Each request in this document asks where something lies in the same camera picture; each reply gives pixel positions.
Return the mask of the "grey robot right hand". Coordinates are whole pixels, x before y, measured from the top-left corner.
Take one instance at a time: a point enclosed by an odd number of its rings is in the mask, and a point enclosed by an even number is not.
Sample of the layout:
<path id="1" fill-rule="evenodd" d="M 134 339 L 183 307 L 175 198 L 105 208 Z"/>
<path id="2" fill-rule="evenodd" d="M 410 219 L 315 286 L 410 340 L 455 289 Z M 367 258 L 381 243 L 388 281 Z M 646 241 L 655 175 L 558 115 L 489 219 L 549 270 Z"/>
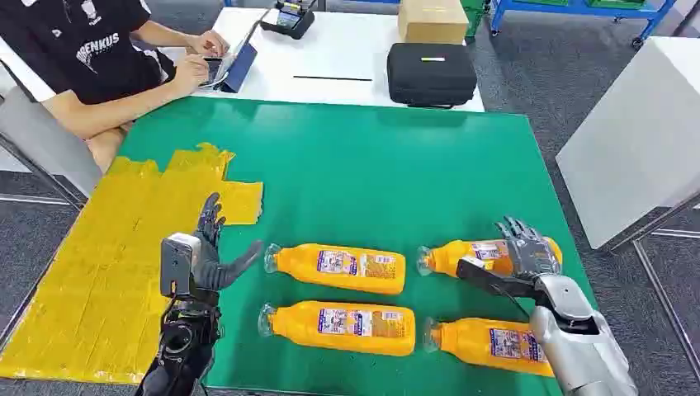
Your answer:
<path id="1" fill-rule="evenodd" d="M 561 251 L 556 242 L 542 236 L 520 219 L 504 216 L 495 226 L 501 232 L 513 264 L 513 274 L 531 279 L 540 274 L 562 274 Z"/>

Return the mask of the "person's left hand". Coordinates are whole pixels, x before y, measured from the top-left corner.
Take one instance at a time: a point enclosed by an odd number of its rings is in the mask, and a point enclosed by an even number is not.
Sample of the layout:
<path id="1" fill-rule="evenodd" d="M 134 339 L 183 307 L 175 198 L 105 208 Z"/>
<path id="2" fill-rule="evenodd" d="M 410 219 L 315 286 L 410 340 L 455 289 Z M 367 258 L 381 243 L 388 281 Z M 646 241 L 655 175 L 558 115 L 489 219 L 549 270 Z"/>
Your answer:
<path id="1" fill-rule="evenodd" d="M 211 58 L 222 58 L 229 50 L 229 43 L 216 31 L 200 35 L 187 35 L 187 46 L 195 53 Z"/>

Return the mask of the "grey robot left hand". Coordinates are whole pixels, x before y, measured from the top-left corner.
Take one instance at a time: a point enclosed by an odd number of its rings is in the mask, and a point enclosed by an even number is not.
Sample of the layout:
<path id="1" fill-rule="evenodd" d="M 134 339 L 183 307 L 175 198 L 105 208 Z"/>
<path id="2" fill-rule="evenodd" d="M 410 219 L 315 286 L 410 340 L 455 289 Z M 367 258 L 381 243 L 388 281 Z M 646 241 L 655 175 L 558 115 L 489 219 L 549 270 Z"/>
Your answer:
<path id="1" fill-rule="evenodd" d="M 251 242 L 247 250 L 231 262 L 220 260 L 218 252 L 220 233 L 225 217 L 220 216 L 220 194 L 211 193 L 206 199 L 193 236 L 201 241 L 200 261 L 192 269 L 192 279 L 207 305 L 219 303 L 219 293 L 231 286 L 260 256 L 263 241 Z"/>

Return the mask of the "person's right hand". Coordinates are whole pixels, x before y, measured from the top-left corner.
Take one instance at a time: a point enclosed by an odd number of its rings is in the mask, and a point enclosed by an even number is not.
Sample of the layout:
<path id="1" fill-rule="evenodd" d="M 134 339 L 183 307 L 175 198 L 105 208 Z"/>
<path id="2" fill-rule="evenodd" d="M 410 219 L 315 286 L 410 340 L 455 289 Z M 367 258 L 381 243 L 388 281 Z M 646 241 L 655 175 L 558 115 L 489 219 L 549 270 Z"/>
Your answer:
<path id="1" fill-rule="evenodd" d="M 193 93 L 208 80 L 209 66 L 200 54 L 186 54 L 175 65 L 176 73 L 171 84 L 180 97 Z"/>

